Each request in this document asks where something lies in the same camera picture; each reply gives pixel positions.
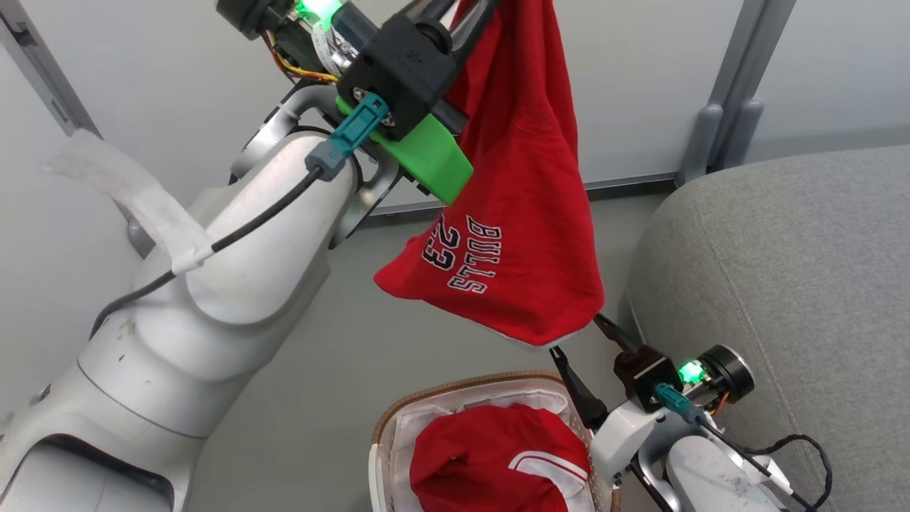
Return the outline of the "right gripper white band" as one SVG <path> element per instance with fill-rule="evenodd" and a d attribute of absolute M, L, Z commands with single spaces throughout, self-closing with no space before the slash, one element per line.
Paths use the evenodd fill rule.
<path fill-rule="evenodd" d="M 754 391 L 744 359 L 714 346 L 678 367 L 601 312 L 592 321 L 621 350 L 614 373 L 626 402 L 610 411 L 560 347 L 550 348 L 550 356 L 593 434 L 589 453 L 598 473 L 614 483 L 634 476 L 648 491 L 754 491 L 755 459 L 734 447 L 712 418 L 719 406 Z"/>

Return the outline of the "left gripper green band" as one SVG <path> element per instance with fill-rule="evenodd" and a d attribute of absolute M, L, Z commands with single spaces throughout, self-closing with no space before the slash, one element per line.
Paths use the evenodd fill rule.
<path fill-rule="evenodd" d="M 261 38 L 277 67 L 298 79 L 232 166 L 242 177 L 316 108 L 333 130 L 323 168 L 363 150 L 378 171 L 415 181 L 451 204 L 473 173 L 457 143 L 467 124 L 445 100 L 500 1 L 474 1 L 453 27 L 453 0 L 409 1 L 375 25 L 348 1 L 219 1 L 245 38 Z"/>

